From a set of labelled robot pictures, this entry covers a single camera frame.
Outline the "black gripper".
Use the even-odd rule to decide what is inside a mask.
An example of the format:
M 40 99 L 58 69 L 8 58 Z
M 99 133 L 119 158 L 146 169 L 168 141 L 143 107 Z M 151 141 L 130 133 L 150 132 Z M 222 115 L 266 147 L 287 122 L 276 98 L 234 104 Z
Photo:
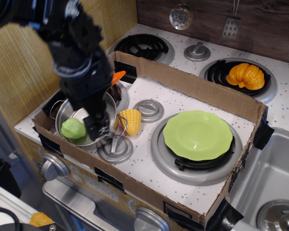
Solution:
M 84 54 L 76 49 L 55 49 L 54 71 L 61 77 L 60 88 L 73 109 L 84 108 L 89 114 L 83 121 L 90 139 L 104 137 L 110 130 L 104 94 L 111 85 L 111 68 L 104 51 Z

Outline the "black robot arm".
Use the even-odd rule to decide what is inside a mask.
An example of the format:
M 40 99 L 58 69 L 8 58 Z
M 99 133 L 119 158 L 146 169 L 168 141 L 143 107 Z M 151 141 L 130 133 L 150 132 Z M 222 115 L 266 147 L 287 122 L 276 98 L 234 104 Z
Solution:
M 109 132 L 105 93 L 112 70 L 100 27 L 77 0 L 0 0 L 0 28 L 8 23 L 29 26 L 48 45 L 60 89 L 74 110 L 85 109 L 84 124 L 96 140 Z

